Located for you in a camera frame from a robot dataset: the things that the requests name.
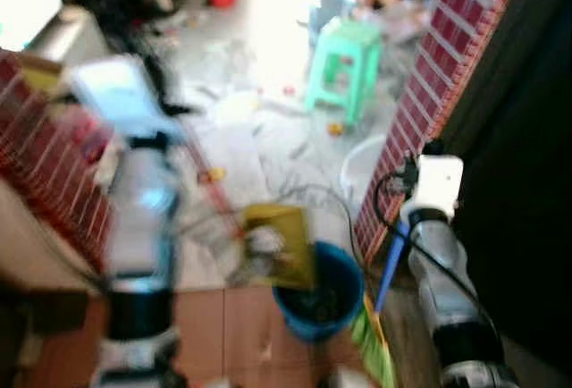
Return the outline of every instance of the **blue bucket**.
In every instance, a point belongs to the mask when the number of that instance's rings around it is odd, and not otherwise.
[[[364,295],[361,270],[344,250],[316,242],[315,270],[312,291],[273,287],[286,325],[305,342],[324,341],[343,329],[358,314]]]

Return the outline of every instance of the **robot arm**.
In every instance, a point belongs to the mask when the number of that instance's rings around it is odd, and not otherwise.
[[[130,139],[111,189],[118,208],[105,273],[107,335],[93,388],[184,388],[170,366],[179,344],[172,324],[179,190],[163,133]]]
[[[442,385],[517,388],[516,378],[504,364],[501,338],[477,306],[475,286],[467,274],[467,253],[450,228],[463,163],[455,156],[420,156],[417,169],[415,190],[403,204],[400,217],[416,244],[408,265],[441,362]],[[427,254],[453,273],[463,288]]]

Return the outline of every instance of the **green plastic stool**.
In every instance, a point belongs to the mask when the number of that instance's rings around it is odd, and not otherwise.
[[[346,123],[353,125],[364,101],[373,95],[382,55],[382,32],[360,21],[331,21],[318,39],[306,93],[306,109],[317,100],[346,108]],[[345,89],[337,89],[340,73],[349,77]]]

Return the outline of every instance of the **green broom bristles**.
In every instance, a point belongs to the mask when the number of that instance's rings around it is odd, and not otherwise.
[[[364,368],[371,377],[382,388],[395,388],[389,345],[383,337],[379,316],[374,313],[368,297],[364,297],[364,306],[351,324],[351,339],[359,345]]]

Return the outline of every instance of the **black cable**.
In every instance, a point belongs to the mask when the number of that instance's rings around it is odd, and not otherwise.
[[[372,271],[370,271],[365,266],[365,264],[364,264],[365,259],[361,255],[361,253],[358,252],[358,249],[356,247],[356,239],[355,239],[355,235],[354,235],[354,229],[353,229],[353,226],[351,225],[351,214],[349,213],[348,205],[347,205],[346,201],[338,193],[336,193],[330,187],[326,187],[326,186],[321,185],[321,184],[306,184],[306,185],[294,187],[294,188],[288,190],[286,193],[281,194],[277,199],[275,199],[274,202],[282,202],[286,198],[289,198],[289,197],[293,196],[294,194],[300,193],[300,192],[308,190],[308,189],[315,189],[315,190],[324,191],[329,196],[334,198],[340,204],[340,206],[343,208],[346,219],[348,220],[348,232],[349,232],[349,243],[351,246],[351,253],[353,254],[354,259],[356,260],[357,265],[360,267],[362,272],[366,276],[368,276],[369,278],[378,280],[380,278],[380,275],[373,273]],[[238,212],[242,211],[243,209],[246,209],[246,207],[233,208],[229,211],[229,213],[230,214],[237,214]],[[195,229],[196,227],[198,227],[202,223],[205,223],[205,222],[209,221],[210,219],[215,218],[216,216],[218,216],[218,214],[207,214],[207,215],[199,218],[197,221],[195,221],[191,224],[187,224],[187,225],[182,226],[177,231],[177,234],[179,234],[179,235],[187,234],[188,232],[191,232],[193,229]]]
[[[411,248],[418,251],[423,257],[425,257],[427,260],[429,260],[429,262],[434,267],[436,267],[440,272],[445,274],[457,286],[457,288],[459,288],[461,290],[461,292],[463,292],[463,294],[465,294],[465,296],[471,301],[471,303],[473,303],[473,305],[475,305],[478,312],[486,320],[487,324],[489,324],[491,326],[492,330],[494,331],[495,337],[500,342],[501,336],[499,335],[499,332],[497,331],[496,326],[494,325],[494,322],[492,321],[491,316],[489,315],[487,310],[484,308],[484,305],[481,303],[481,301],[467,287],[467,285],[453,271],[451,271],[448,267],[445,267],[444,265],[442,265],[429,251],[427,251],[421,245],[419,245],[414,240],[412,240],[411,239],[411,232],[409,232],[409,234],[406,236],[405,234],[400,232],[393,224],[391,224],[383,216],[382,211],[379,208],[379,193],[380,193],[380,190],[381,190],[382,186],[384,185],[384,183],[387,182],[388,180],[390,180],[391,178],[393,178],[394,176],[400,176],[400,174],[399,173],[387,173],[375,184],[374,195],[373,195],[373,206],[374,206],[374,213],[375,213],[375,216],[377,217],[377,220],[380,223],[382,223],[383,225],[385,225],[385,227],[387,227],[388,232],[390,232],[391,234],[394,234],[396,236],[401,237],[405,241],[406,245],[409,245],[409,246],[411,246]]]

